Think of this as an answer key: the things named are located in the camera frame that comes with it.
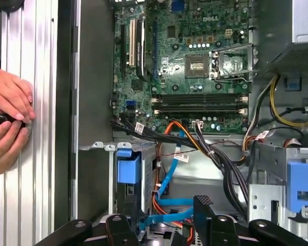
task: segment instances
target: blue drive bracket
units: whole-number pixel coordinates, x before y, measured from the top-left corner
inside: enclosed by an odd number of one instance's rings
[[[118,158],[118,183],[135,185],[141,179],[141,152],[132,149],[119,149]]]
[[[290,161],[287,164],[286,207],[299,213],[308,206],[308,163]]]

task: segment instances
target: screw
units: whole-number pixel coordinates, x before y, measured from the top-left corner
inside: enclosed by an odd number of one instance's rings
[[[80,228],[80,227],[84,227],[85,225],[86,225],[86,224],[85,224],[84,222],[79,221],[79,222],[75,225],[75,227]]]
[[[220,221],[227,221],[227,218],[225,216],[219,216],[218,219]]]
[[[113,218],[113,221],[120,221],[121,220],[121,218],[119,217],[119,216],[115,216],[114,218]]]
[[[266,223],[263,222],[263,221],[257,221],[257,225],[258,225],[259,227],[266,227],[266,226],[267,226]]]

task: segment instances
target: human hand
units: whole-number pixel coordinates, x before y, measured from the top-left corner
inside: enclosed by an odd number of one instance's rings
[[[35,118],[32,102],[33,96],[29,83],[18,76],[0,70],[0,110],[17,120],[31,123]]]
[[[0,125],[0,174],[8,170],[28,140],[28,130],[21,121],[6,121]]]

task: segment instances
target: metal side panel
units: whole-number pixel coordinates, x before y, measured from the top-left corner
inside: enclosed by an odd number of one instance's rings
[[[53,231],[58,0],[25,0],[2,17],[2,69],[30,81],[29,142],[0,176],[0,246],[31,246]]]

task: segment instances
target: green circuit board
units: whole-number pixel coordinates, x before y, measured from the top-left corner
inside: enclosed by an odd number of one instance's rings
[[[196,72],[201,61],[209,60],[215,49],[248,43],[247,1],[200,1],[185,2],[182,11],[174,11],[171,2],[151,1],[145,5],[122,7],[115,14],[114,95],[113,114],[134,116],[152,129],[163,132],[172,118],[187,119],[189,127],[194,120],[203,121],[204,133],[243,133],[246,115],[189,112],[182,116],[157,114],[153,108],[155,95],[203,94],[248,95],[250,84],[244,81],[218,83],[207,71]],[[128,61],[130,45],[130,22],[140,16],[146,17],[146,68],[149,81],[142,81]],[[246,65],[242,58],[226,60],[231,69]],[[126,107],[134,102],[132,109]]]

